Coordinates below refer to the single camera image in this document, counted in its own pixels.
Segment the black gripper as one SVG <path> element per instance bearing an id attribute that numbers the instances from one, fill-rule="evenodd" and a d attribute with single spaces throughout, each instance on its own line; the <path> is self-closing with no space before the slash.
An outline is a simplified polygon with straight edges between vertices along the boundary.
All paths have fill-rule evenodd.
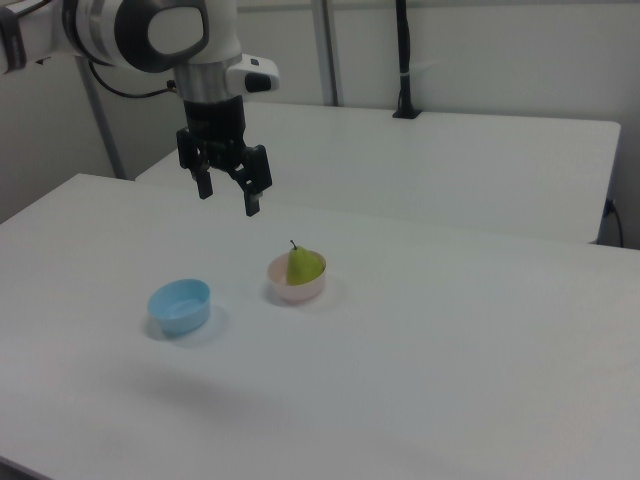
<path id="1" fill-rule="evenodd" d="M 256 215 L 263 192 L 272 186 L 272 176 L 266 148 L 249 147 L 244 142 L 243 99 L 214 103 L 184 100 L 183 105 L 187 127 L 176 134 L 179 163 L 190 170 L 199 198 L 213 195 L 209 167 L 231 172 L 243 191 L 246 215 Z"/>

